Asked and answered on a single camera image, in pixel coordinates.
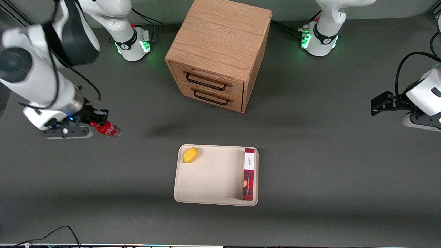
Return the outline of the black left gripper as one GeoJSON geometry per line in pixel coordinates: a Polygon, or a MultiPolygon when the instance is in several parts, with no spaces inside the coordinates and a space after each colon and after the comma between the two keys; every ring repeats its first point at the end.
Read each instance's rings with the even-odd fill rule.
{"type": "Polygon", "coordinates": [[[383,111],[389,111],[390,105],[393,105],[391,111],[406,110],[416,112],[416,105],[410,101],[406,94],[394,96],[390,91],[386,91],[371,100],[371,115],[375,116],[383,111]]]}

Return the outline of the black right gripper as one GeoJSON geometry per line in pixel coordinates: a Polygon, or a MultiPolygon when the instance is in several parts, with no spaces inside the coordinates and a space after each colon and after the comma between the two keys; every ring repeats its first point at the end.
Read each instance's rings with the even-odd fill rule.
{"type": "Polygon", "coordinates": [[[70,114],[63,120],[63,127],[69,127],[71,123],[74,123],[73,126],[79,126],[80,123],[98,126],[100,121],[107,121],[108,115],[108,109],[97,110],[91,105],[83,105],[79,112],[70,114]]]}

